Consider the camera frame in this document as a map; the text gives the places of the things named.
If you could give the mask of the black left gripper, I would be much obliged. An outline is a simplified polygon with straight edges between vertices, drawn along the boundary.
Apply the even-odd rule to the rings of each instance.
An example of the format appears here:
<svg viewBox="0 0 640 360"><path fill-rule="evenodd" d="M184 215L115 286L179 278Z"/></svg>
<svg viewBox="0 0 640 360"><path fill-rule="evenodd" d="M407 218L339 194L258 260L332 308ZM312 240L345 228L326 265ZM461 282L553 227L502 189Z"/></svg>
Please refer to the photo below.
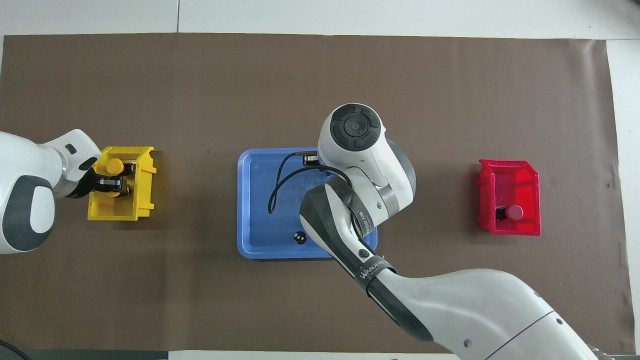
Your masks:
<svg viewBox="0 0 640 360"><path fill-rule="evenodd" d="M69 199L80 199L93 191L102 193L122 193L124 180L121 176L101 176L91 167L80 178L74 189L64 196Z"/></svg>

